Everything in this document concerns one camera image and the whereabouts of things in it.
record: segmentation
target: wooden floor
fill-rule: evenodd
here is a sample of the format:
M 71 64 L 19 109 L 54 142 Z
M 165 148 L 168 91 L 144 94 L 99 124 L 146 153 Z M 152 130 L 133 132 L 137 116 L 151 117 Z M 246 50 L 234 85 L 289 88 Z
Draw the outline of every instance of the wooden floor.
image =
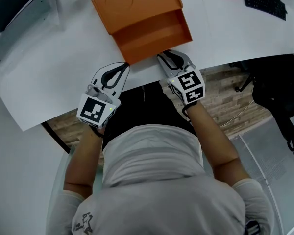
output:
M 206 97 L 201 100 L 201 103 L 219 126 L 227 123 L 252 102 L 252 84 L 242 93 L 234 90 L 234 87 L 241 86 L 248 76 L 241 73 L 240 69 L 222 65 L 203 69 L 201 73 L 206 85 Z M 165 81 L 160 83 L 164 93 L 174 102 L 177 111 L 184 117 L 181 101 L 172 94 Z M 267 109 L 252 103 L 241 115 L 222 127 L 222 130 L 227 135 L 232 135 L 257 124 L 270 115 Z M 78 145 L 84 124 L 76 118 L 76 110 L 55 117 L 49 120 L 48 124 L 65 144 Z

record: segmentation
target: orange lid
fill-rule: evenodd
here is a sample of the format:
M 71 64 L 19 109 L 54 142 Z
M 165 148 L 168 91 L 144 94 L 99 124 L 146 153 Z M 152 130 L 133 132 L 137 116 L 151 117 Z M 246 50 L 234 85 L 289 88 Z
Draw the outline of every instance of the orange lid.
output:
M 144 19 L 183 8 L 181 0 L 92 0 L 110 35 Z

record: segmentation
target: person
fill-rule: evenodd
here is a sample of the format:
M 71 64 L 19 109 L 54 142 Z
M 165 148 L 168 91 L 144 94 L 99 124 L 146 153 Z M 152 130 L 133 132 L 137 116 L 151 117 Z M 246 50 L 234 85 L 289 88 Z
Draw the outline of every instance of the person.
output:
M 189 124 L 158 82 L 123 92 L 104 137 L 85 127 L 48 235 L 271 234 L 272 206 L 198 101 Z M 102 189 L 92 195 L 103 150 Z M 214 178 L 205 175 L 201 148 Z

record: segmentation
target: hand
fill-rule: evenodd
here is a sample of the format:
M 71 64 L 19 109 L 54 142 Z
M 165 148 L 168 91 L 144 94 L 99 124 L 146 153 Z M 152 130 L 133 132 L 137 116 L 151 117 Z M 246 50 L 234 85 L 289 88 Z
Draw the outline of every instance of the hand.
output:
M 97 129 L 97 131 L 100 133 L 100 134 L 103 134 L 104 135 L 104 130 L 106 129 L 106 127 L 104 126 L 102 129 Z

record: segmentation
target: white wall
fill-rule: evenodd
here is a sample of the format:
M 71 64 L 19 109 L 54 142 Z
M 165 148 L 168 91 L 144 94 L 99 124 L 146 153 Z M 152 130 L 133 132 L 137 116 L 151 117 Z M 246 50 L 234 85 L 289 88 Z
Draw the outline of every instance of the white wall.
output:
M 42 126 L 22 132 L 0 99 L 0 235 L 45 234 L 62 156 Z

